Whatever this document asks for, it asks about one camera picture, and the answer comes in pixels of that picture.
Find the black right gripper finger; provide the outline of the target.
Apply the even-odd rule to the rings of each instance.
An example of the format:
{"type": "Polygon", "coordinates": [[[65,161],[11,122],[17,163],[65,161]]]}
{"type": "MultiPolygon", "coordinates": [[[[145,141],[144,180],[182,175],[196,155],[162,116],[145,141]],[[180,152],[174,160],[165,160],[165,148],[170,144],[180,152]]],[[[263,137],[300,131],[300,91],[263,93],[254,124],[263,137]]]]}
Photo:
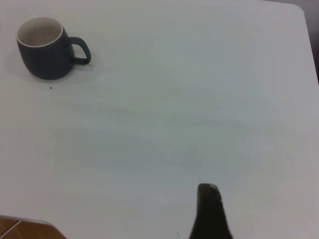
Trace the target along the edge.
{"type": "Polygon", "coordinates": [[[191,239],[233,239],[220,191],[214,184],[198,185],[196,217],[189,237],[191,239]]]}

